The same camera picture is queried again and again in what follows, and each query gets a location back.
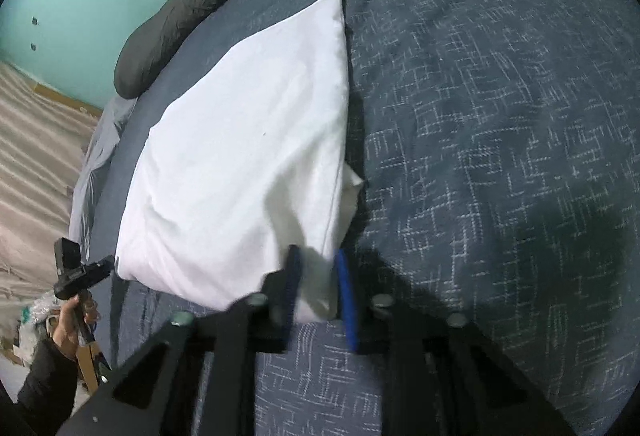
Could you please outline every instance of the black sleeve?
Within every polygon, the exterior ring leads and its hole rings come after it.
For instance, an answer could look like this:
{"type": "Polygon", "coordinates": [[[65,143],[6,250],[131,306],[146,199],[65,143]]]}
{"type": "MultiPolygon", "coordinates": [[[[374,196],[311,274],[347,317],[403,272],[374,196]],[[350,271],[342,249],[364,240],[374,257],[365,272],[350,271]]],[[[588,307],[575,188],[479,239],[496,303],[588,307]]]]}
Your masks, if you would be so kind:
{"type": "Polygon", "coordinates": [[[0,434],[2,436],[34,436],[31,427],[17,411],[14,402],[11,401],[0,382],[0,434]]]}
{"type": "Polygon", "coordinates": [[[52,340],[36,348],[31,371],[18,393],[16,407],[38,436],[54,436],[74,408],[78,368],[52,340]]]}

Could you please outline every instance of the screw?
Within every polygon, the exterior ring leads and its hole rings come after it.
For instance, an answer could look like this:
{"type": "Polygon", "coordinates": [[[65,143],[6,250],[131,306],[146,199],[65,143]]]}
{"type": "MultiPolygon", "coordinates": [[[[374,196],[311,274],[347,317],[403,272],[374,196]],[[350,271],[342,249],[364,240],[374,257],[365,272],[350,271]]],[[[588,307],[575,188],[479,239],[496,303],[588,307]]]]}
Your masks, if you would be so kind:
{"type": "Polygon", "coordinates": [[[269,299],[264,293],[252,293],[246,298],[246,303],[255,308],[264,306],[268,301],[269,299]]]}
{"type": "Polygon", "coordinates": [[[450,328],[464,328],[468,319],[462,313],[452,313],[447,319],[450,328]]]}
{"type": "Polygon", "coordinates": [[[386,293],[380,293],[373,295],[371,299],[371,306],[377,309],[386,309],[394,305],[394,298],[386,293]]]}
{"type": "Polygon", "coordinates": [[[190,311],[177,311],[171,315],[171,323],[174,326],[189,326],[194,318],[193,313],[190,311]]]}

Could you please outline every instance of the bed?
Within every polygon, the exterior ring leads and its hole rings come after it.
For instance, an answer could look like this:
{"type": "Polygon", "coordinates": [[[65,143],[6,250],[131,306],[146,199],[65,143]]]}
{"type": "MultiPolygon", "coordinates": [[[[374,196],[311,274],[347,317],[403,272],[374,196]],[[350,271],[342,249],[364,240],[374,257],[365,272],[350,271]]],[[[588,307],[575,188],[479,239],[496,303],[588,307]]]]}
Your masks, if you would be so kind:
{"type": "MultiPolygon", "coordinates": [[[[114,253],[150,127],[241,39],[315,0],[228,0],[138,99],[95,210],[114,253]]],[[[346,161],[366,180],[344,242],[370,291],[462,310],[580,435],[640,381],[640,8],[635,0],[346,0],[346,161]]],[[[121,364],[173,311],[116,276],[96,337],[121,364]]],[[[376,434],[382,362],[339,322],[260,355],[258,434],[376,434]]]]}

